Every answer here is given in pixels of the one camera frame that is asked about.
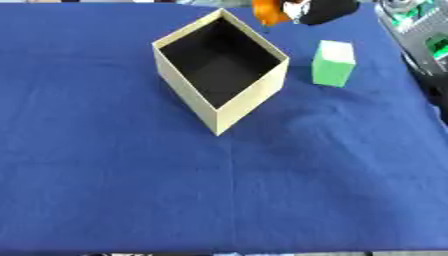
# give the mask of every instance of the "table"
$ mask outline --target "table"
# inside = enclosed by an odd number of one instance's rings
[[[448,136],[372,6],[271,29],[285,87],[220,137],[150,47],[211,10],[1,6],[0,251],[447,248]],[[344,89],[310,82],[322,39],[355,45]]]

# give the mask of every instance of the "green block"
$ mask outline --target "green block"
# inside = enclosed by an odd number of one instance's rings
[[[313,60],[313,83],[344,87],[355,65],[351,43],[323,40]]]

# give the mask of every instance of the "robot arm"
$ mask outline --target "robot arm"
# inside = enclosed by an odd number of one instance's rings
[[[252,0],[255,17],[266,26],[284,21],[322,24],[358,10],[356,0]]]

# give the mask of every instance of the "cardboard box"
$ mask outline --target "cardboard box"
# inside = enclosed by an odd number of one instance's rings
[[[280,90],[289,63],[225,9],[157,40],[153,50],[160,76],[216,135]]]

